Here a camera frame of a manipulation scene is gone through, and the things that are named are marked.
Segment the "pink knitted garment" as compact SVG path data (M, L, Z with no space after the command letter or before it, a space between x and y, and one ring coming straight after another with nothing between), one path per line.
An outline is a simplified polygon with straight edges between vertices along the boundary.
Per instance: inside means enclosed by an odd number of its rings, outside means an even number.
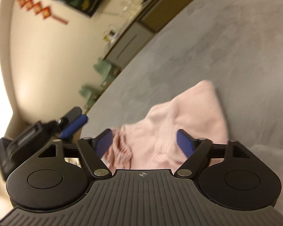
M113 129L113 142L102 160L117 169L171 169L187 159L176 141L183 129L193 138L227 144L228 129L212 82L204 80L169 102L153 106L135 124Z

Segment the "green plastic chair far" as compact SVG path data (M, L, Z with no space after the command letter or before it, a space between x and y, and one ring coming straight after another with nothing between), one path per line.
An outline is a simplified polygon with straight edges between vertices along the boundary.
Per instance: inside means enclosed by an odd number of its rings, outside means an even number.
M93 107L93 105L96 103L98 98L101 96L101 91L92 88L89 85L82 85L79 94L81 97L85 100L85 114L87 114L90 109Z

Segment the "green plastic chair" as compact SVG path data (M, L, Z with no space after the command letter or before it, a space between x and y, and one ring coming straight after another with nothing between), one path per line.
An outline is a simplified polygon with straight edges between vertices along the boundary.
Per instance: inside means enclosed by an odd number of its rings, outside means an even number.
M110 85L119 75L121 69L103 58L98 58L97 63L94 64L95 71L101 76L101 87L104 88Z
M85 114L87 114L90 109L93 107L93 105L96 103L98 98L101 96L101 91L92 88L89 85L82 85L79 94L81 97L85 100Z

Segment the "green plastic chair near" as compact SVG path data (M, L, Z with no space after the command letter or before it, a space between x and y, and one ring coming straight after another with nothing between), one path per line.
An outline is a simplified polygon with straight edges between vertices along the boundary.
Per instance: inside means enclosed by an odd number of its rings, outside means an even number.
M101 87L104 88L110 85L119 75L121 69L103 58L98 58L97 63L94 64L95 71L101 76Z

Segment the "glass jug set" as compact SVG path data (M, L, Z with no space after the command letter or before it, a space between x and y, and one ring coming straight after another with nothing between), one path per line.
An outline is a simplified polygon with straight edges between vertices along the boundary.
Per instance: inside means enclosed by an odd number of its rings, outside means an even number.
M134 16L140 11L142 6L135 0L128 0L122 1L120 7L122 16Z

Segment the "long grey brown sideboard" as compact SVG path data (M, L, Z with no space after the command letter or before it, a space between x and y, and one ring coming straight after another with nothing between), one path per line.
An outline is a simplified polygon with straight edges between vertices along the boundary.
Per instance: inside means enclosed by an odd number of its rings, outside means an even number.
M103 59L119 68L126 67L150 40L192 1L147 1L112 43Z

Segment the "red wall decoration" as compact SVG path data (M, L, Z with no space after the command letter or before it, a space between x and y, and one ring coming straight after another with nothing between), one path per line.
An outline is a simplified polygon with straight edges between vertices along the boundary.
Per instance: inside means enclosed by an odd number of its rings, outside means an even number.
M17 0L21 9L25 11L32 11L34 15L41 16L43 20L48 18L54 19L64 25L68 25L68 21L60 16L52 13L50 6L43 6L41 1L35 2L34 0Z

